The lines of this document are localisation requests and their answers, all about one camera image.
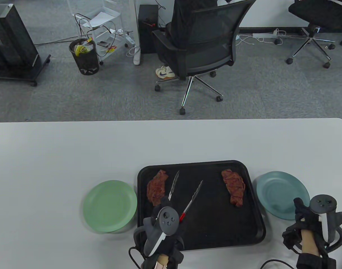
paper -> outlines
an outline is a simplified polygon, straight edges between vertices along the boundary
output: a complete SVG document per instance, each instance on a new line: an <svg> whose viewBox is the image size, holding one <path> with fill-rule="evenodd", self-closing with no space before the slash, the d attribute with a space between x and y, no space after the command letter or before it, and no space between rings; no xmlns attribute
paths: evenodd
<svg viewBox="0 0 342 269"><path fill-rule="evenodd" d="M91 24L91 27L98 27L98 26L101 26L101 25L109 22L110 20L112 20L114 18L115 17L113 17L110 14L107 14L105 12L100 12L97 16L95 16L95 18L90 20L90 24ZM88 23L84 23L83 26L90 28Z"/></svg>

wall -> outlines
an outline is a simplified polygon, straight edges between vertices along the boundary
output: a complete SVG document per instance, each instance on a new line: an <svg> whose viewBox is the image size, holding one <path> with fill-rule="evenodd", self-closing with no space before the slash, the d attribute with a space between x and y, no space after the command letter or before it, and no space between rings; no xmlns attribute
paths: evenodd
<svg viewBox="0 0 342 269"><path fill-rule="evenodd" d="M136 0L137 11L140 4L154 5L155 0ZM160 9L159 15L168 23L172 19L173 0L158 0L166 10ZM288 12L288 7L294 0L256 0L240 27L304 27L308 23ZM225 0L218 0L218 5L226 4Z"/></svg>

black glove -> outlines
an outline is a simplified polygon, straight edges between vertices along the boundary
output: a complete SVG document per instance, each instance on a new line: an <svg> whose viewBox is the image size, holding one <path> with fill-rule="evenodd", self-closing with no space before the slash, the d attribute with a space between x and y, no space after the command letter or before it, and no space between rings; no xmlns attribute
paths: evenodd
<svg viewBox="0 0 342 269"><path fill-rule="evenodd" d="M153 221L156 221L159 211L164 207L172 207L171 202L168 200L168 197L164 196L161 199L161 204L154 207L152 211L151 217ZM184 249L182 236L185 233L185 221L179 224L177 232L171 236L166 236L166 238L161 241L158 246L156 252L146 258L143 263L143 269L154 268L157 258L160 254L164 254L168 256L168 264L167 269L177 269L178 264L180 264L183 260L183 254L180 250Z"/></svg>
<svg viewBox="0 0 342 269"><path fill-rule="evenodd" d="M313 232L317 241L323 239L322 224L319 221L319 215L314 213L309 207L305 206L302 199L295 198L293 200L295 205L295 224L288 227L284 233L282 233L283 244L288 248L298 253L294 249L294 245L301 248L302 242L301 230L310 230Z"/></svg>
<svg viewBox="0 0 342 269"><path fill-rule="evenodd" d="M322 235L322 223L319 221L319 215L305 206L302 199L295 198L293 202L295 205L295 222L298 224L298 228Z"/></svg>

black mesh trash can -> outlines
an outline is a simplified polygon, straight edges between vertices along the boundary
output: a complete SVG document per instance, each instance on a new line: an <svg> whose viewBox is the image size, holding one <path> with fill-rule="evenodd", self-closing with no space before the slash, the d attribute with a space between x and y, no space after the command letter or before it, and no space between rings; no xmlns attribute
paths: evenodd
<svg viewBox="0 0 342 269"><path fill-rule="evenodd" d="M97 53L96 53L95 42L93 40L90 41L90 43L93 45L93 49L87 53L84 53L84 54L80 53L79 56L76 56L75 50L74 50L76 45L81 45L86 40L87 40L86 38L80 38L75 41L72 41L68 49L72 53L72 56L75 59L75 62L81 74L85 76L90 76L90 75L96 74L100 69L99 59L97 58Z"/></svg>

shoe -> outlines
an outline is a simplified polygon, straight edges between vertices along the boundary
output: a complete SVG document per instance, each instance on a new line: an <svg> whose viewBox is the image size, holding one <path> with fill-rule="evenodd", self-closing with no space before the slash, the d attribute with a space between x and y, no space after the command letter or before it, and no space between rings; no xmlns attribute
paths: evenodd
<svg viewBox="0 0 342 269"><path fill-rule="evenodd" d="M169 66L162 66L161 68L156 69L156 75L159 78L172 78L175 77L174 72L171 70Z"/></svg>

